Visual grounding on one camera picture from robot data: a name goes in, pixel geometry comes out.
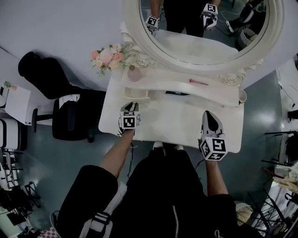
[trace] pink bottle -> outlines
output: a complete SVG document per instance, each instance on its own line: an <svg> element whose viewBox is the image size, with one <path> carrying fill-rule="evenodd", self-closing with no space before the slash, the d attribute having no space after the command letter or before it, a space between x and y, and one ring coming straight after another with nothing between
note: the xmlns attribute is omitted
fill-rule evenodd
<svg viewBox="0 0 298 238"><path fill-rule="evenodd" d="M129 70L127 72L127 76L130 81L137 82L142 78L141 70L134 65L129 66Z"/></svg>

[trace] person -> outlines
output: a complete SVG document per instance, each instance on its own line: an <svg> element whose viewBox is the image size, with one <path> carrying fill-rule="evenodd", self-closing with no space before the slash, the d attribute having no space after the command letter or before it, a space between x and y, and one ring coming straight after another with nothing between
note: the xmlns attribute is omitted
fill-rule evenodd
<svg viewBox="0 0 298 238"><path fill-rule="evenodd" d="M100 216L104 237L231 238L237 227L236 206L228 195L217 162L206 161L208 196L181 145L166 151L161 142L134 169L122 199L117 179L134 130L125 130L99 164L83 166L59 212L56 229L64 237L103 237L86 229ZM107 206L122 200L112 214ZM81 235L85 230L88 235Z"/></svg>
<svg viewBox="0 0 298 238"><path fill-rule="evenodd" d="M291 122L292 120L298 119L298 110L288 112L288 120Z"/></svg>
<svg viewBox="0 0 298 238"><path fill-rule="evenodd" d="M204 27L201 13L207 3L219 6L221 0L164 0L163 8L167 20L167 31L203 37ZM151 14L160 18L161 0L150 0Z"/></svg>
<svg viewBox="0 0 298 238"><path fill-rule="evenodd" d="M247 22L241 22L240 18L232 21L226 21L226 25L231 33L234 33L236 29L246 25L251 25L249 29L255 34L259 34L261 32L266 18L266 5L263 0L249 0L247 4L250 4L254 9L252 18Z"/></svg>

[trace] oval mirror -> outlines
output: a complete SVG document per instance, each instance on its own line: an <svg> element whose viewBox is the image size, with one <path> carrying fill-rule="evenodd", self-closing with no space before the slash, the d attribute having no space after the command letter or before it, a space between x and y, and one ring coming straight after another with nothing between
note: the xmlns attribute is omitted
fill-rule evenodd
<svg viewBox="0 0 298 238"><path fill-rule="evenodd" d="M279 0L126 0L124 5L127 28L142 50L193 73L257 63L276 43L284 13Z"/></svg>

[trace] chair leg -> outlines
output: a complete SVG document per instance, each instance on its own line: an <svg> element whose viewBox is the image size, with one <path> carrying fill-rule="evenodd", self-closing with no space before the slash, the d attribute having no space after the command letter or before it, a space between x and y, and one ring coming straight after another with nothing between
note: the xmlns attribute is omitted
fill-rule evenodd
<svg viewBox="0 0 298 238"><path fill-rule="evenodd" d="M36 191L35 191L35 189L31 187L32 184L34 185L33 182L30 182L29 184L25 185L25 189L26 189L26 192L27 192L27 194L28 194L29 201L30 201L30 203L33 203L33 204L34 204L35 206L37 206L38 208L41 208L41 206L38 205L38 204L35 202L35 199L36 199L36 200L39 200L39 199L40 199L40 196L36 196Z"/></svg>
<svg viewBox="0 0 298 238"><path fill-rule="evenodd" d="M92 129L88 129L88 137L87 137L87 141L89 143L92 143L94 141L94 134L92 132Z"/></svg>
<svg viewBox="0 0 298 238"><path fill-rule="evenodd" d="M8 152L10 154L23 154L23 152L17 152L17 151L9 151L8 149L2 149L4 152Z"/></svg>
<svg viewBox="0 0 298 238"><path fill-rule="evenodd" d="M8 187L8 189L11 189L11 187L9 186L8 175L6 173L6 170L4 170L4 174L5 174L5 180L7 182L7 187Z"/></svg>
<svg viewBox="0 0 298 238"><path fill-rule="evenodd" d="M265 189L263 189L263 191L266 193L267 197L270 199L270 201L272 202L273 207L275 208L275 210L278 212L278 215L280 217L280 219L285 222L285 218L282 214L282 212L280 211L279 207L276 205L275 201L269 196L269 194L267 193L267 191Z"/></svg>
<svg viewBox="0 0 298 238"><path fill-rule="evenodd" d="M250 193L248 193L248 195L249 195L250 199L252 200L252 202L253 202L253 204L255 206L256 212L259 213L259 215L260 215L260 217L261 217L264 225L266 226L267 229L269 229L270 226L269 226L268 222L266 221L266 218L265 218L264 214L262 213L261 209L258 207L258 205L256 204L255 200L252 198L252 195Z"/></svg>

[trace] white sneaker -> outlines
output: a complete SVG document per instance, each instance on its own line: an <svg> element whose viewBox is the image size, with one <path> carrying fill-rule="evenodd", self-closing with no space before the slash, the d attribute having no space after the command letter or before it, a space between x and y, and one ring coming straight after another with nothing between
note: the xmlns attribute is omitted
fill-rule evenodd
<svg viewBox="0 0 298 238"><path fill-rule="evenodd" d="M288 117L288 122L289 122L289 123L291 123L292 121L295 121L295 120L296 120L296 119L294 119L294 118L289 118L289 117Z"/></svg>
<svg viewBox="0 0 298 238"><path fill-rule="evenodd" d="M154 144L153 144L153 149L154 149L154 148L160 148L160 147L163 148L163 143L162 143L162 142L160 142L160 141L156 141L156 142L154 142Z"/></svg>
<svg viewBox="0 0 298 238"><path fill-rule="evenodd" d="M166 151L165 151L165 149L163 147L163 143L162 142L160 142L160 141L154 142L154 144L153 144L153 150L154 150L154 148L162 148L164 155L166 155Z"/></svg>
<svg viewBox="0 0 298 238"><path fill-rule="evenodd" d="M228 20L225 21L225 24L229 27L229 30L231 33L234 33L234 29L231 27L230 23Z"/></svg>
<svg viewBox="0 0 298 238"><path fill-rule="evenodd" d="M176 145L176 146L174 147L174 150L183 151L184 148L183 148L182 145Z"/></svg>

